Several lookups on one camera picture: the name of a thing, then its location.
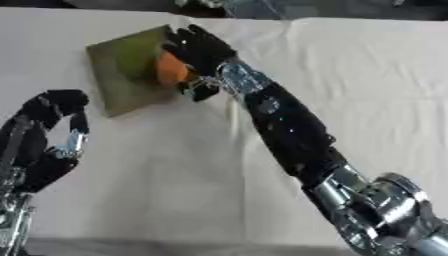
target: metal wrist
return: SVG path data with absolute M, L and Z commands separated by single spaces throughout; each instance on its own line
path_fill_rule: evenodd
M 440 243 L 441 235 L 431 239 L 442 220 L 433 214 L 425 192 L 406 177 L 389 173 L 368 182 L 347 165 L 308 194 L 360 255 L 408 256 L 415 245 L 429 251 L 434 244 L 446 245 L 448 255 L 448 240 Z
M 216 72 L 222 88 L 244 105 L 246 95 L 259 92 L 273 83 L 265 74 L 235 57 L 223 62 Z
M 448 222 L 443 223 L 436 232 L 412 245 L 414 256 L 446 256 L 448 255 Z
M 53 153 L 58 159 L 79 159 L 84 153 L 83 147 L 86 142 L 87 134 L 74 129 L 70 132 L 66 144 L 55 147 Z

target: table surface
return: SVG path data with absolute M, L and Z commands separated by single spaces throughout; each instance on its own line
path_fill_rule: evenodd
M 448 216 L 446 23 L 0 8 L 1 120 L 47 89 L 92 101 L 82 164 L 36 197 L 33 236 L 343 245 L 226 95 L 106 117 L 85 47 L 190 22 L 299 97 L 366 176 L 402 173 Z

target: robotic forearm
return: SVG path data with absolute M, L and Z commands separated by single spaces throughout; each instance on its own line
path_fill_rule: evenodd
M 332 146 L 322 122 L 263 73 L 242 62 L 226 43 L 191 25 L 169 34 L 164 48 L 199 74 L 190 94 L 230 93 L 283 169 L 357 253 L 448 255 L 448 223 L 437 218 L 425 192 L 394 173 L 368 181 Z

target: white tablecloth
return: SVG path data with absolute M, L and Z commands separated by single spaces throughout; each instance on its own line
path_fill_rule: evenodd
M 446 23 L 2 8 L 1 120 L 46 89 L 80 88 L 92 100 L 82 165 L 37 196 L 35 237 L 343 244 L 226 95 L 106 118 L 84 47 L 188 22 L 297 95 L 364 174 L 407 175 L 448 216 Z

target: black fingertip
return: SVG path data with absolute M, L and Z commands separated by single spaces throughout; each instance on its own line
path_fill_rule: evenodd
M 193 31 L 195 34 L 198 34 L 198 35 L 200 35 L 200 34 L 209 34 L 207 32 L 207 30 L 205 30 L 204 28 L 202 28 L 202 27 L 200 27 L 200 26 L 198 26 L 196 24 L 191 24 L 190 26 L 188 26 L 188 29 Z
M 209 86 L 208 84 L 202 84 L 196 87 L 194 91 L 194 102 L 205 101 L 212 96 L 218 94 L 220 91 L 218 86 Z
M 191 31 L 184 29 L 184 28 L 180 28 L 179 30 L 177 30 L 177 34 L 182 38 L 182 40 L 187 40 L 187 41 L 189 38 L 195 36 L 195 34 L 191 33 Z
M 185 92 L 190 88 L 190 86 L 188 85 L 188 83 L 186 82 L 180 82 L 177 85 L 177 90 L 182 93 L 183 95 L 185 94 Z
M 176 45 L 180 45 L 182 43 L 182 39 L 179 37 L 179 35 L 177 35 L 173 32 L 168 32 L 166 34 L 166 38 L 168 39 L 169 42 L 176 44 Z
M 56 105 L 64 116 L 80 111 L 89 103 L 89 97 L 81 90 L 50 90 L 45 96 Z
M 78 130 L 84 134 L 90 132 L 87 116 L 84 111 L 80 111 L 72 116 L 72 119 L 70 120 L 70 130 Z

